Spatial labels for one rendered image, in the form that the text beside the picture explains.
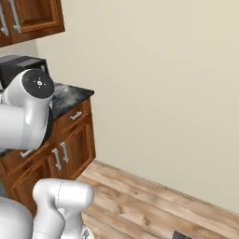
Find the black microwave oven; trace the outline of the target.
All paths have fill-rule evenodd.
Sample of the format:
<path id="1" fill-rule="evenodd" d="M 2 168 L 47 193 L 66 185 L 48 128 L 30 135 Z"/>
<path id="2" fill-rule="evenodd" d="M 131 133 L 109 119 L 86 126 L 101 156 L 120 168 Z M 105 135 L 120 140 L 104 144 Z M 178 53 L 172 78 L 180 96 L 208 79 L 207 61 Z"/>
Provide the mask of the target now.
<path id="1" fill-rule="evenodd" d="M 48 73 L 48 65 L 45 59 L 32 56 L 7 55 L 0 57 L 0 83 L 5 89 L 12 79 L 25 69 L 39 69 Z"/>

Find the dark grey flat object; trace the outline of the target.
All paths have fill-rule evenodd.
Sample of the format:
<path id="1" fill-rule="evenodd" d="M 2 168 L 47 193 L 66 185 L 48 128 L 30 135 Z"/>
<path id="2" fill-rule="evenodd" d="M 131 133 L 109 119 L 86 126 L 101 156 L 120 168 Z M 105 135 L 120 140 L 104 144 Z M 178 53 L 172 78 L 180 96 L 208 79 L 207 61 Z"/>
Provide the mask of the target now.
<path id="1" fill-rule="evenodd" d="M 172 239 L 192 239 L 192 238 L 181 232 L 174 231 Z"/>

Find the wooden wall cupboard door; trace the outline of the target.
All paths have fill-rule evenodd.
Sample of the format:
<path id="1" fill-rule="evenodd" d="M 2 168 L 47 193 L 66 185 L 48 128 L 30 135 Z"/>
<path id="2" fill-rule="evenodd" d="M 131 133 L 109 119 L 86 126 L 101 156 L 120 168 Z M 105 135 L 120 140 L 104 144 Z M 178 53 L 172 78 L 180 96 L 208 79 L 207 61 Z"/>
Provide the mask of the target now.
<path id="1" fill-rule="evenodd" d="M 3 48 L 5 46 L 9 46 L 12 44 L 12 38 L 11 38 L 11 30 L 10 30 L 10 24 L 11 24 L 11 18 L 8 16 L 8 5 L 7 0 L 1 0 L 2 2 L 2 8 L 4 11 L 5 19 L 7 22 L 7 28 L 9 30 L 9 36 L 6 36 L 1 32 L 2 22 L 0 21 L 0 48 Z"/>
<path id="2" fill-rule="evenodd" d="M 10 3 L 7 0 L 8 16 L 11 18 L 10 30 L 13 43 L 37 39 L 64 32 L 61 0 L 15 0 L 21 33 L 14 28 Z"/>

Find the wooden base cupboard door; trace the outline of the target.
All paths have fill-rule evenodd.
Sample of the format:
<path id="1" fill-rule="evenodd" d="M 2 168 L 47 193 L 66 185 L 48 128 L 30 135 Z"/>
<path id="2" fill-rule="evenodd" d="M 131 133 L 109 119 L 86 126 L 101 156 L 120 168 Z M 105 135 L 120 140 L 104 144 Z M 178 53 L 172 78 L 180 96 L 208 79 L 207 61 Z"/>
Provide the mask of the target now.
<path id="1" fill-rule="evenodd" d="M 33 198 L 33 188 L 36 182 L 42 178 L 56 176 L 55 160 L 52 156 L 47 156 L 30 165 L 11 186 L 10 191 L 13 193 L 13 198 L 26 206 L 35 216 L 37 207 Z"/>
<path id="2" fill-rule="evenodd" d="M 69 178 L 77 179 L 96 156 L 92 124 L 88 122 L 73 127 L 65 135 L 64 142 L 69 159 Z"/>

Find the wooden drawer front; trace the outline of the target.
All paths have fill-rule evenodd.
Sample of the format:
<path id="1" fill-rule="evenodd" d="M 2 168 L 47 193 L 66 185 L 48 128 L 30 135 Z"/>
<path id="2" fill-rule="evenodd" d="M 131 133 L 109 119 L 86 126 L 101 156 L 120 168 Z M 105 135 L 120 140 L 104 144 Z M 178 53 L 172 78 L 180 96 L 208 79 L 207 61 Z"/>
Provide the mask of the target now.
<path id="1" fill-rule="evenodd" d="M 78 119 L 71 120 L 70 117 L 74 116 L 77 111 L 82 111 L 82 116 Z M 53 108 L 52 113 L 54 118 L 53 133 L 63 134 L 77 123 L 81 123 L 91 114 L 91 99 L 88 98 L 82 102 L 60 107 L 59 109 Z"/>
<path id="2" fill-rule="evenodd" d="M 51 141 L 47 141 L 41 148 L 35 150 L 28 157 L 22 158 L 20 152 L 25 152 L 29 149 L 14 149 L 9 153 L 0 157 L 0 175 L 10 176 L 17 170 L 21 169 L 29 162 L 34 162 L 39 159 L 52 145 Z"/>

